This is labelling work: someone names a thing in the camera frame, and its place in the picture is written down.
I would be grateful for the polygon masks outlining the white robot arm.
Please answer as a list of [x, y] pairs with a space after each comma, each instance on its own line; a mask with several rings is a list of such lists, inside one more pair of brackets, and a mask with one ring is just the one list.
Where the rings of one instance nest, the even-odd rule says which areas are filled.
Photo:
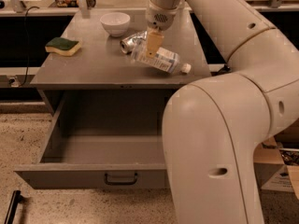
[[[178, 224], [264, 224], [255, 148], [299, 117], [299, 52], [244, 0], [186, 0], [232, 71], [194, 81], [164, 110], [163, 146]], [[149, 0], [170, 27], [180, 0]]]

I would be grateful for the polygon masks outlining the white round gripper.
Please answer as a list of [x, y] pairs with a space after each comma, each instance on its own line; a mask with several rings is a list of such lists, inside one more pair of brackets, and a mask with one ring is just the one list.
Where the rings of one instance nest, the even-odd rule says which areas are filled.
[[163, 44], [164, 35], [161, 31], [167, 30], [172, 25], [177, 11], [177, 1], [148, 1], [146, 9], [146, 21], [150, 27], [146, 38], [146, 55], [148, 57], [153, 58]]

